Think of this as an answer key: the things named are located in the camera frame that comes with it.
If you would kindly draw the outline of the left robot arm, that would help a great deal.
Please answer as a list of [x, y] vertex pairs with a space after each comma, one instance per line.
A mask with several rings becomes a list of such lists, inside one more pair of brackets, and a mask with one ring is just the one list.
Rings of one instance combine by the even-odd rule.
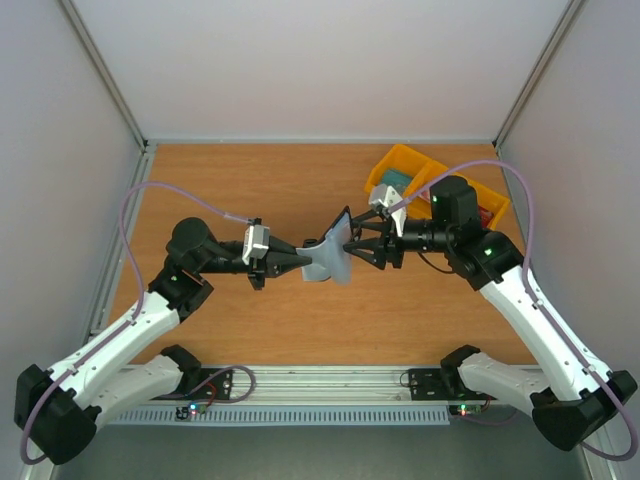
[[244, 273], [259, 290], [266, 279], [311, 262], [259, 220], [249, 222], [242, 241], [232, 242], [216, 240], [199, 218], [180, 221], [162, 269], [119, 319], [51, 367], [32, 364], [19, 374], [14, 422], [22, 431], [23, 463], [64, 464], [123, 411], [156, 397], [189, 398], [199, 391], [198, 363], [181, 347], [169, 347], [129, 372], [123, 368], [208, 299], [213, 287], [205, 275]]

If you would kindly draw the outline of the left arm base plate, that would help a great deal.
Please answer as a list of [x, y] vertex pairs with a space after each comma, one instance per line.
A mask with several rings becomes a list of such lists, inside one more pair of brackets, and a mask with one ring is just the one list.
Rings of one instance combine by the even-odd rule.
[[197, 373], [184, 374], [175, 391], [155, 397], [155, 400], [229, 400], [232, 380], [233, 371], [202, 368]]

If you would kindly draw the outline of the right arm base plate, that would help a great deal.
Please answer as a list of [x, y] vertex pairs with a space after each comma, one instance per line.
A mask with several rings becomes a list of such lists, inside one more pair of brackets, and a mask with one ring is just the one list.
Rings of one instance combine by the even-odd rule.
[[485, 401], [487, 394], [469, 390], [457, 377], [451, 379], [439, 368], [411, 368], [406, 371], [406, 386], [412, 401]]

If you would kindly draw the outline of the black card holder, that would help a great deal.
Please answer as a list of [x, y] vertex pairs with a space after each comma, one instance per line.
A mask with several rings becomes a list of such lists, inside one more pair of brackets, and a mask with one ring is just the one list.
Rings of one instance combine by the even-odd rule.
[[301, 268], [305, 282], [332, 280], [339, 285], [349, 284], [352, 277], [351, 256], [344, 246], [351, 241], [351, 212], [346, 206], [319, 240], [305, 242], [296, 249], [300, 256], [311, 259]]

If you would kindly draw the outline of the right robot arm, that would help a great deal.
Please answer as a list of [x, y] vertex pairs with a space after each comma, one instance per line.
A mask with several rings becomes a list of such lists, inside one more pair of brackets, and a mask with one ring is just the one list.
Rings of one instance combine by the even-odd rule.
[[613, 371], [570, 330], [542, 293], [524, 257], [503, 233], [483, 226], [477, 195], [460, 176], [429, 190], [431, 216], [407, 219], [397, 192], [372, 191], [370, 209], [351, 221], [347, 253], [370, 265], [399, 268], [405, 254], [441, 253], [508, 321], [541, 371], [527, 373], [464, 345], [441, 362], [441, 383], [453, 398], [486, 394], [530, 416], [556, 448], [570, 451], [611, 420], [638, 385]]

